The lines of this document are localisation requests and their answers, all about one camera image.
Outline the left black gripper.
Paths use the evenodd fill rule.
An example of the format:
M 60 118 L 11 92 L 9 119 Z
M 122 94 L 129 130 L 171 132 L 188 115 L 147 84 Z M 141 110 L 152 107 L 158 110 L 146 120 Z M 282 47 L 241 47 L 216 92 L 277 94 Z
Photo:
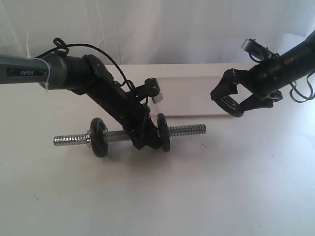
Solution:
M 136 149 L 140 150 L 146 145 L 153 149 L 162 146 L 147 105 L 134 100 L 119 100 L 118 122 Z

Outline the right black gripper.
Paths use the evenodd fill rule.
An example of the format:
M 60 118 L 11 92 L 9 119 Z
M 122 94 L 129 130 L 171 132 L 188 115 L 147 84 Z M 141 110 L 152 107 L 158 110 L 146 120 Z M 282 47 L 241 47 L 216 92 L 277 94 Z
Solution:
M 230 97 L 232 116 L 240 118 L 247 111 L 273 108 L 273 101 L 266 98 L 290 84 L 287 74 L 289 65 L 290 58 L 276 58 L 263 61 L 249 71 L 229 69 L 211 91 L 211 99 L 215 102 L 221 97 L 237 94 L 237 85 L 242 84 L 252 95 L 241 103 Z

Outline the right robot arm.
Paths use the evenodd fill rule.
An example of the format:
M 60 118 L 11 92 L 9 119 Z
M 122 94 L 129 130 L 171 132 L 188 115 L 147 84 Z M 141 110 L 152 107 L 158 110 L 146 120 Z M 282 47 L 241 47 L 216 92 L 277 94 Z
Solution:
M 212 101 L 237 118 L 246 111 L 272 108 L 283 98 L 281 88 L 315 70 L 315 38 L 311 35 L 282 55 L 251 38 L 245 39 L 242 49 L 256 65 L 225 71 L 210 93 Z

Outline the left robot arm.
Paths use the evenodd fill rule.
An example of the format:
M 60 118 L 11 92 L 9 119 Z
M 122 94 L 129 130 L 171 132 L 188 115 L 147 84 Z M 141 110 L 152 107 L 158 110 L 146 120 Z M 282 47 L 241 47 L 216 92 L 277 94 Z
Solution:
M 65 89 L 77 95 L 86 94 L 122 126 L 137 149 L 162 146 L 162 139 L 149 115 L 150 108 L 141 103 L 147 97 L 154 102 L 161 101 L 155 78 L 148 78 L 143 85 L 126 92 L 94 55 L 80 58 L 48 54 L 42 59 L 2 55 L 0 82 L 38 83 L 48 90 Z

